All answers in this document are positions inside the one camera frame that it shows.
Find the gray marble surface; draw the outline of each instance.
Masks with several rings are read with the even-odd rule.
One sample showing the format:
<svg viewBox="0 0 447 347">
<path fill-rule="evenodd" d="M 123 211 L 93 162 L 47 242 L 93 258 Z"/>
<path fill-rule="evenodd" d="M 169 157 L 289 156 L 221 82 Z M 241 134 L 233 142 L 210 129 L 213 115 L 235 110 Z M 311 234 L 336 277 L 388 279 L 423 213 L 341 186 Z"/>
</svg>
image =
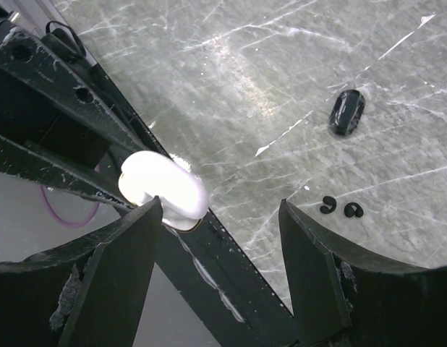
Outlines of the gray marble surface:
<svg viewBox="0 0 447 347">
<path fill-rule="evenodd" d="M 447 0 L 55 5 L 288 306 L 283 198 L 375 252 L 447 264 Z M 348 87 L 367 106 L 335 137 Z M 363 218 L 344 217 L 351 201 Z"/>
</svg>

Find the mounting hole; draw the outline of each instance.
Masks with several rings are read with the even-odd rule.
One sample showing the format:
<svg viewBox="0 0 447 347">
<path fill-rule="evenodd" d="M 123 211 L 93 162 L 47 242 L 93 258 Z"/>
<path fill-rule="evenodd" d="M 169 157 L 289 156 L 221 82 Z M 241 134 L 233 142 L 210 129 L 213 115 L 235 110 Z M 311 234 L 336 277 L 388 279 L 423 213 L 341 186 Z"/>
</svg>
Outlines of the mounting hole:
<svg viewBox="0 0 447 347">
<path fill-rule="evenodd" d="M 87 88 L 79 88 L 76 90 L 76 96 L 83 103 L 91 103 L 93 101 L 92 93 Z"/>
<path fill-rule="evenodd" d="M 12 55 L 13 58 L 15 58 L 16 60 L 25 62 L 28 62 L 33 57 L 32 53 L 30 52 L 30 49 L 23 45 L 15 46 L 12 49 Z"/>
<path fill-rule="evenodd" d="M 79 59 L 77 58 L 76 55 L 70 55 L 67 59 L 66 59 L 66 63 L 74 65 L 77 63 Z"/>
</svg>

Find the white paint scuff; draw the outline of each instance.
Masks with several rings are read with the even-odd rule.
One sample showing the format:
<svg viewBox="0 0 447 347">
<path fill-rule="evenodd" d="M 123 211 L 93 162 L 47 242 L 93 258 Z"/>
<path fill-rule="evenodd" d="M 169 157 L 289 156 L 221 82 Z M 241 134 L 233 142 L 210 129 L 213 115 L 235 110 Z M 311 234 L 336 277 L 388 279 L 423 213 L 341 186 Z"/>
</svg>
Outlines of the white paint scuff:
<svg viewBox="0 0 447 347">
<path fill-rule="evenodd" d="M 64 320 L 71 313 L 72 305 L 74 305 L 77 294 L 79 293 L 82 281 L 80 280 L 79 270 L 76 265 L 72 267 L 72 272 L 59 294 L 58 307 L 50 316 L 50 328 L 57 331 L 64 325 Z"/>
<path fill-rule="evenodd" d="M 435 14 L 432 14 L 432 15 L 426 16 L 426 17 L 421 17 L 421 24 L 418 27 L 418 29 L 420 29 L 423 25 L 425 25 L 427 22 L 429 22 L 434 17 L 435 17 Z"/>
<path fill-rule="evenodd" d="M 173 161 L 175 161 L 175 164 L 183 168 L 184 170 L 188 172 L 192 172 L 192 166 L 190 163 L 188 163 L 185 159 L 180 158 L 178 155 L 171 154 L 171 158 Z"/>
<path fill-rule="evenodd" d="M 352 284 L 354 285 L 354 290 L 355 292 L 357 292 L 357 283 L 355 282 L 355 276 L 354 273 L 352 272 L 351 265 L 343 261 L 341 262 L 341 270 L 342 273 L 344 274 L 344 277 L 352 281 Z"/>
<path fill-rule="evenodd" d="M 211 288 L 215 289 L 219 296 L 221 297 L 222 304 L 233 314 L 233 317 L 237 322 L 244 323 L 245 320 L 243 316 L 238 312 L 237 308 L 230 302 L 228 296 L 226 296 L 223 291 L 218 287 L 217 282 L 214 281 L 210 273 L 204 268 L 201 262 L 194 256 L 191 249 L 183 242 L 180 235 L 171 228 L 166 227 L 166 229 L 171 232 L 175 237 L 178 238 L 183 249 L 192 256 L 193 265 L 196 267 L 197 272 L 200 274 L 203 281 L 205 281 Z"/>
</svg>

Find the black oval object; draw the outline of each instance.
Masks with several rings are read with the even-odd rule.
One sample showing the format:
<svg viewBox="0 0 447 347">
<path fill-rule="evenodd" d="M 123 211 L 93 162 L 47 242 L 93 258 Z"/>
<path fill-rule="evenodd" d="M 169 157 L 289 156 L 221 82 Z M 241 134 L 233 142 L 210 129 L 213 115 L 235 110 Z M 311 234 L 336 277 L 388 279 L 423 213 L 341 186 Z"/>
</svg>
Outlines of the black oval object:
<svg viewBox="0 0 447 347">
<path fill-rule="evenodd" d="M 336 199 L 334 197 L 325 196 L 322 199 L 323 203 L 326 205 L 336 205 Z"/>
<path fill-rule="evenodd" d="M 365 97 L 355 89 L 341 92 L 330 115 L 330 128 L 335 134 L 349 135 L 357 128 L 365 109 Z"/>
<path fill-rule="evenodd" d="M 355 210 L 351 204 L 347 204 L 346 207 L 344 208 L 344 215 L 347 218 L 352 218 L 355 216 Z"/>
<path fill-rule="evenodd" d="M 363 215 L 364 215 L 363 209 L 360 207 L 360 205 L 357 204 L 357 210 L 355 211 L 355 216 L 357 218 L 361 218 L 363 217 Z"/>
</svg>

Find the screw hole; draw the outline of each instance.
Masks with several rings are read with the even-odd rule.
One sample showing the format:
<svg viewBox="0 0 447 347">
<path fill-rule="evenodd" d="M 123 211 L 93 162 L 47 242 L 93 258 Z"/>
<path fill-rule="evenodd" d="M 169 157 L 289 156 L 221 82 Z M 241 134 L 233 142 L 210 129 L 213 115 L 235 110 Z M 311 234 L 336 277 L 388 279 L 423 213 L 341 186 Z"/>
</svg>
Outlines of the screw hole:
<svg viewBox="0 0 447 347">
<path fill-rule="evenodd" d="M 4 116 L 7 118 L 13 118 L 13 113 L 10 110 L 4 110 Z"/>
<path fill-rule="evenodd" d="M 33 55 L 30 52 L 30 49 L 26 46 L 19 45 L 12 49 L 13 58 L 19 61 L 28 62 Z"/>
<path fill-rule="evenodd" d="M 66 60 L 66 63 L 71 64 L 71 65 L 74 65 L 74 64 L 77 63 L 78 60 L 79 60 L 79 59 L 77 58 L 77 56 L 75 56 L 75 55 L 71 55 L 71 56 L 69 56 L 68 59 Z"/>
<path fill-rule="evenodd" d="M 76 96 L 83 103 L 91 103 L 93 101 L 92 93 L 87 88 L 77 89 Z"/>
</svg>

